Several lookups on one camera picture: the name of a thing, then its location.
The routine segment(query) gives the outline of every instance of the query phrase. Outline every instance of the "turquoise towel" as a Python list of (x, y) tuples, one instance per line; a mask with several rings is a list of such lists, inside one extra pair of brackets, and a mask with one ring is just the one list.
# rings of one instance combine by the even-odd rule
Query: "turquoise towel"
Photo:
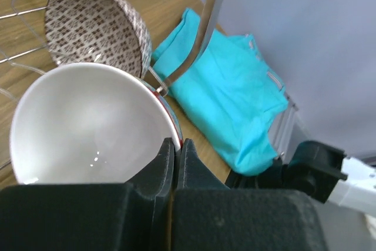
[[(199, 22), (186, 9), (181, 23), (154, 51), (154, 70), (162, 79), (186, 59)], [(252, 36), (214, 31), (204, 54), (170, 87), (169, 95), (235, 172), (257, 175), (277, 156), (267, 132), (287, 107), (284, 85)]]

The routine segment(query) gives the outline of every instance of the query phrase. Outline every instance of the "table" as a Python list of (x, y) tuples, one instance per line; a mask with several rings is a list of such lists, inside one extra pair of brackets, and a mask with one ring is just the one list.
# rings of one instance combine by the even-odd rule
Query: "table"
[[(128, 1), (140, 12), (145, 20), (152, 36), (154, 48), (179, 23), (186, 7), (193, 8), (197, 13), (201, 13), (203, 7), (200, 0)], [(0, 0), (0, 16), (13, 13), (10, 3), (11, 0)], [(15, 6), (19, 11), (43, 7), (45, 4), (46, 0), (15, 0)], [(43, 10), (23, 16), (24, 20), (34, 28), (35, 34), (29, 31), (19, 17), (0, 20), (0, 30), (2, 31), (0, 49), (7, 56), (12, 56), (39, 47), (44, 41), (43, 16)], [(4, 59), (4, 56), (0, 53), (0, 61), (2, 59)], [(9, 62), (0, 63), (0, 88), (11, 93), (15, 99), (19, 99), (30, 84), (41, 75), (30, 70), (30, 67), (37, 67), (44, 72), (55, 67), (46, 49), (24, 55), (15, 59), (14, 62), (22, 64), (22, 66), (12, 65)], [(156, 83), (149, 74), (146, 80), (152, 85)], [(190, 123), (178, 104), (168, 97), (167, 101), (176, 113), (184, 138), (194, 140), (203, 163), (224, 182), (230, 172), (229, 167), (222, 161), (200, 131)], [(0, 93), (0, 166), (9, 161), (8, 136), (15, 107), (16, 101)], [(16, 184), (16, 180), (11, 165), (8, 165), (0, 170), (0, 189), (13, 184)]]

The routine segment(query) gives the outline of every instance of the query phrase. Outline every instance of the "white robot part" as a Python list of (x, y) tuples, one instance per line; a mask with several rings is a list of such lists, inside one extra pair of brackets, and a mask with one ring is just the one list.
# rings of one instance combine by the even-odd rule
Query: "white robot part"
[(365, 221), (372, 237), (376, 239), (376, 218), (371, 217), (370, 215), (365, 215)]
[(348, 176), (347, 180), (338, 181), (328, 201), (376, 217), (376, 169), (346, 157), (341, 171)]

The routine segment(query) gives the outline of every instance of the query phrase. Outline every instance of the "brown patterned bowl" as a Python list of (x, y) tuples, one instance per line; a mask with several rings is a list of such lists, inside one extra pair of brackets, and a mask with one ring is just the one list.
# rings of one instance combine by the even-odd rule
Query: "brown patterned bowl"
[(125, 0), (48, 0), (45, 33), (57, 65), (104, 63), (138, 78), (150, 65), (150, 33)]

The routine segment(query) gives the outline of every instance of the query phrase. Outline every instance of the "white bowl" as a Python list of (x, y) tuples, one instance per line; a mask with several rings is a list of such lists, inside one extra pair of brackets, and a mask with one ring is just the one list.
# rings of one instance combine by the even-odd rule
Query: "white bowl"
[(169, 113), (142, 81), (98, 63), (73, 63), (37, 79), (11, 126), (19, 183), (125, 182), (181, 140)]

